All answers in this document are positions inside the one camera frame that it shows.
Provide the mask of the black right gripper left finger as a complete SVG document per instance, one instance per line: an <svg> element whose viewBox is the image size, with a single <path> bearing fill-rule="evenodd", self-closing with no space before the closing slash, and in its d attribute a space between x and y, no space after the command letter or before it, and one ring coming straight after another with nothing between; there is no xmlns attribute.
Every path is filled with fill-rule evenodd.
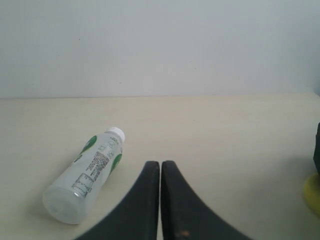
<svg viewBox="0 0 320 240"><path fill-rule="evenodd" d="M160 165L147 161L132 188L78 240L155 240L159 219Z"/></svg>

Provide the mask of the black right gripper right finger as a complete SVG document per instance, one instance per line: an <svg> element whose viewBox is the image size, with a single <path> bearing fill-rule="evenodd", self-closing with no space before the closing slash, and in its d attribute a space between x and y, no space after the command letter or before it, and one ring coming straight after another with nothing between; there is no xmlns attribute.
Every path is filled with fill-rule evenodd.
<svg viewBox="0 0 320 240"><path fill-rule="evenodd" d="M249 239L201 200L171 160L161 165L161 224L164 240Z"/></svg>

